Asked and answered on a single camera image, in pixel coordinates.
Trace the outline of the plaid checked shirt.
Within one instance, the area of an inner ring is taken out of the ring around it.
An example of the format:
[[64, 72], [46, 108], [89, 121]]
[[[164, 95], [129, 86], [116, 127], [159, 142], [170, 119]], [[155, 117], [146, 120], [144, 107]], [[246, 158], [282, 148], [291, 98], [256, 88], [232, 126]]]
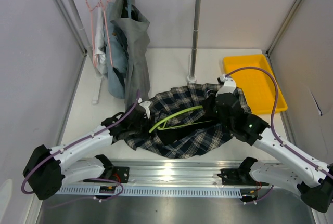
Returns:
[[195, 110], [176, 116], [165, 129], [148, 132], [146, 138], [126, 138], [126, 144], [169, 159], [187, 159], [204, 155], [231, 140], [229, 131], [219, 121], [205, 117], [202, 102], [220, 89], [219, 84], [188, 84], [160, 92], [150, 99], [151, 123], [187, 108]]

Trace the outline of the grey pleated skirt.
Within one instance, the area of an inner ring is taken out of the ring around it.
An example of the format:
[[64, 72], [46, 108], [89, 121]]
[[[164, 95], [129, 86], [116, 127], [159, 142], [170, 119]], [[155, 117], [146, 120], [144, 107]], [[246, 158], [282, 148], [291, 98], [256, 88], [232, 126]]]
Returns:
[[140, 91], [143, 100], [148, 100], [150, 91], [150, 78], [146, 51], [150, 38], [148, 36], [149, 20], [135, 6], [135, 0], [132, 0], [132, 9], [134, 10], [134, 19], [122, 18], [123, 0], [115, 0], [113, 6], [111, 22], [118, 26], [127, 38], [128, 64], [125, 79], [125, 107], [128, 108], [136, 100], [136, 93]]

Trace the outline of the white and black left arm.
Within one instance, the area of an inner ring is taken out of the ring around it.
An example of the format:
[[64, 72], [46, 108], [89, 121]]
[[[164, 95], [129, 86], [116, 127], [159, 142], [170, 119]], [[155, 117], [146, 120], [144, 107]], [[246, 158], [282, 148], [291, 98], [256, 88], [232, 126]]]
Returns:
[[94, 130], [68, 144], [52, 148], [40, 145], [32, 152], [23, 170], [21, 191], [46, 200], [61, 187], [82, 181], [108, 182], [113, 176], [113, 164], [105, 155], [91, 159], [84, 157], [91, 152], [109, 147], [119, 140], [141, 136], [149, 131], [150, 102], [133, 104], [125, 112], [101, 122]]

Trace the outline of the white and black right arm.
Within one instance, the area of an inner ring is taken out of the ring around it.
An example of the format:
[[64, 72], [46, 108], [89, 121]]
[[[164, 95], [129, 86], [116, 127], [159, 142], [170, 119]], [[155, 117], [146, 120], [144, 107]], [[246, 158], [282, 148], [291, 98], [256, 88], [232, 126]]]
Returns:
[[332, 203], [332, 166], [319, 161], [273, 132], [260, 117], [247, 113], [232, 93], [210, 95], [202, 102], [205, 115], [218, 120], [236, 139], [273, 156], [283, 168], [247, 157], [237, 169], [243, 184], [264, 182], [299, 196], [312, 209], [325, 213]]

